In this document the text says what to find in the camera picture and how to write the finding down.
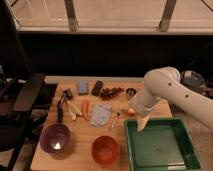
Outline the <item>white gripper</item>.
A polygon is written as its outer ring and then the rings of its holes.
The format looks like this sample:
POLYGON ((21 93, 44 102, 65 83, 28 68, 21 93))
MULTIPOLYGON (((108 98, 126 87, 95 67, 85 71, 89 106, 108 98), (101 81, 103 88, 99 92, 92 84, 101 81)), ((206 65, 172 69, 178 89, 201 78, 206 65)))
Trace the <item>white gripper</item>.
POLYGON ((160 101, 160 98, 154 96, 147 89, 138 91, 128 102, 129 106, 137 113, 137 130, 142 131, 148 120, 149 115, 155 105, 160 101))

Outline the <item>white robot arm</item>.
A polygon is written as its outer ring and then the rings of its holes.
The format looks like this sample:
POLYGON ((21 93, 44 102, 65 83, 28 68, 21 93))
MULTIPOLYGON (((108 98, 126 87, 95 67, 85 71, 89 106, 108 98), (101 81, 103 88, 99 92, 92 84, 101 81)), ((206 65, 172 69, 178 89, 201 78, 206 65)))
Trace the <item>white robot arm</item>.
POLYGON ((136 113, 147 116, 160 99, 168 100, 213 131, 213 100, 184 87, 174 67, 147 72, 143 88, 128 102, 136 113))

